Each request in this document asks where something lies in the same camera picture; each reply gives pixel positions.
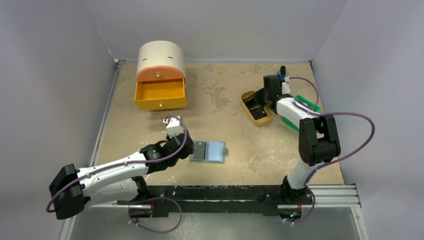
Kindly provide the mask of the black credit card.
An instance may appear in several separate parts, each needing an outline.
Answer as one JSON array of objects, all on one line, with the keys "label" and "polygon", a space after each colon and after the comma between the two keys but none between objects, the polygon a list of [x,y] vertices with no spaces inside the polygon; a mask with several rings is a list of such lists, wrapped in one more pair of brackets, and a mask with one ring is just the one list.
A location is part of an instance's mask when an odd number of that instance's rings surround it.
[{"label": "black credit card", "polygon": [[258,121],[263,118],[267,118],[269,115],[262,106],[258,106],[249,110],[255,121]]},{"label": "black credit card", "polygon": [[195,141],[193,148],[193,159],[196,161],[205,160],[207,143],[205,141]]}]

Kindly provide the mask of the green card holder wallet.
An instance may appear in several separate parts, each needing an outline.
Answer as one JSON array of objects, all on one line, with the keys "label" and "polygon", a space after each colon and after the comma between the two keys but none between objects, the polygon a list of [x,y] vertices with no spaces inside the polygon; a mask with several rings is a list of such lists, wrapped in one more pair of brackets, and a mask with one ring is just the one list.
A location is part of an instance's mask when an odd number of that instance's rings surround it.
[{"label": "green card holder wallet", "polygon": [[189,156],[190,162],[195,163],[214,163],[214,164],[224,164],[225,158],[228,155],[229,151],[226,148],[226,144],[223,141],[204,141],[204,140],[195,140],[206,142],[206,156],[205,160],[195,160],[193,159],[193,154]]}]

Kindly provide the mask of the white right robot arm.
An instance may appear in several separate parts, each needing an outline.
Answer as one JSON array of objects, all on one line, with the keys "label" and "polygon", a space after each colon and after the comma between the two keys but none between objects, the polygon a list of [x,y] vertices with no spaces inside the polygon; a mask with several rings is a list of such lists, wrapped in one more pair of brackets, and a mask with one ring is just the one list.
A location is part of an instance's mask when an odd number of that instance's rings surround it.
[{"label": "white right robot arm", "polygon": [[313,106],[292,96],[290,79],[280,73],[266,75],[261,89],[241,99],[255,125],[264,125],[275,114],[298,130],[300,159],[280,186],[280,196],[288,204],[294,203],[306,191],[307,184],[319,167],[330,163],[341,153],[335,118],[332,115],[319,115]]}]

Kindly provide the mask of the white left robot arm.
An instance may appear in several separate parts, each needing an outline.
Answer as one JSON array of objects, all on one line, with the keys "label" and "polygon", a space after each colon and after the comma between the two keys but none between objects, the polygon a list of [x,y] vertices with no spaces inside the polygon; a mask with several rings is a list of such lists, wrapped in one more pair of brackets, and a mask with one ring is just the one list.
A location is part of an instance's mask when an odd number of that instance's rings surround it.
[{"label": "white left robot arm", "polygon": [[142,177],[173,167],[194,152],[188,132],[167,136],[124,158],[98,166],[63,166],[50,183],[46,212],[65,220],[85,208],[112,201],[146,203],[149,191]]}]

